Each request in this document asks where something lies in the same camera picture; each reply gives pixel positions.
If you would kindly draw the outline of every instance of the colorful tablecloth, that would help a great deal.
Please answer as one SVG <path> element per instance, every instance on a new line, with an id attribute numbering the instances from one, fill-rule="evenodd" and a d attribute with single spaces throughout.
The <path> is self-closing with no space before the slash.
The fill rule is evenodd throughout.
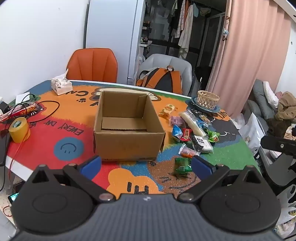
<path id="1" fill-rule="evenodd" d="M 94 82 L 73 81 L 73 91 L 57 96 L 51 89 L 50 81 L 34 86 L 29 91 L 38 96 L 38 101 L 55 100 L 60 103 L 59 109 L 48 119 L 30 124 L 31 135 L 16 155 L 22 165 L 34 170 L 39 164 L 46 164 L 51 169 L 60 169 L 68 163 L 81 164 L 94 156 L 93 128 L 100 91 L 102 88 L 130 88 Z M 177 107 L 174 115 L 191 109 L 197 114 L 191 100 L 170 93 L 150 90 L 150 98 L 156 112 L 167 104 Z M 29 121 L 39 120 L 49 115 L 57 103 L 45 102 L 39 105 Z M 221 110 L 215 116 L 208 115 L 212 121 L 210 130 L 221 135 L 214 145 L 213 154 L 201 156 L 212 164 L 223 163 L 231 169 L 243 169 L 247 164 L 256 162 L 230 121 L 229 116 Z M 172 175 L 174 158 L 178 156 L 181 144 L 171 137 L 172 128 L 168 121 L 160 118 L 166 131 L 165 148 L 151 162 L 103 162 L 100 163 L 91 179 L 101 187 L 119 197 L 120 193 L 173 193 L 175 196 L 197 184 L 200 180 L 192 172 L 186 177 Z M 11 142 L 8 156 L 13 157 L 18 144 Z"/>

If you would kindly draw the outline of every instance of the cardboard box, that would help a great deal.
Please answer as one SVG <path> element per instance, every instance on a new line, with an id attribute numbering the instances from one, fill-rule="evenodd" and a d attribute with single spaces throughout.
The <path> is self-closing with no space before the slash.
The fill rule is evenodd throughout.
<path id="1" fill-rule="evenodd" d="M 165 131 L 147 93 L 101 93 L 94 126 L 94 152 L 102 159 L 155 160 L 164 138 Z"/>

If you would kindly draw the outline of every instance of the screw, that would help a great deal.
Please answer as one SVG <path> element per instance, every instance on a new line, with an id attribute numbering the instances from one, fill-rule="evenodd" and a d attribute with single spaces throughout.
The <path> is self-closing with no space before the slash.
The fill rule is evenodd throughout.
<path id="1" fill-rule="evenodd" d="M 194 199 L 194 196 L 191 193 L 182 193 L 180 194 L 179 198 L 182 201 L 191 201 L 192 199 Z"/>
<path id="2" fill-rule="evenodd" d="M 102 201 L 110 201 L 114 198 L 114 195 L 111 193 L 102 193 L 99 196 L 99 199 L 101 199 Z"/>

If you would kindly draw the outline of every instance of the backpack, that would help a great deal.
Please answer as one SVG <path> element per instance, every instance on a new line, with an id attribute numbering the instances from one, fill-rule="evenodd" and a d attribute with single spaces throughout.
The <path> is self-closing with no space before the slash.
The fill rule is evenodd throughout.
<path id="1" fill-rule="evenodd" d="M 174 71 L 174 68 L 170 65 L 166 69 L 156 68 L 148 72 L 143 78 L 137 80 L 136 86 L 182 95 L 182 77 L 180 72 Z"/>

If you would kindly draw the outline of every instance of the orange chair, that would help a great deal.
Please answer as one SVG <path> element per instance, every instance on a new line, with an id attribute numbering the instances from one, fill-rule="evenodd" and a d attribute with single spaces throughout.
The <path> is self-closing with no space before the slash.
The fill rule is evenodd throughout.
<path id="1" fill-rule="evenodd" d="M 68 80 L 92 80 L 116 83 L 117 61 L 111 49 L 76 50 L 67 65 Z"/>

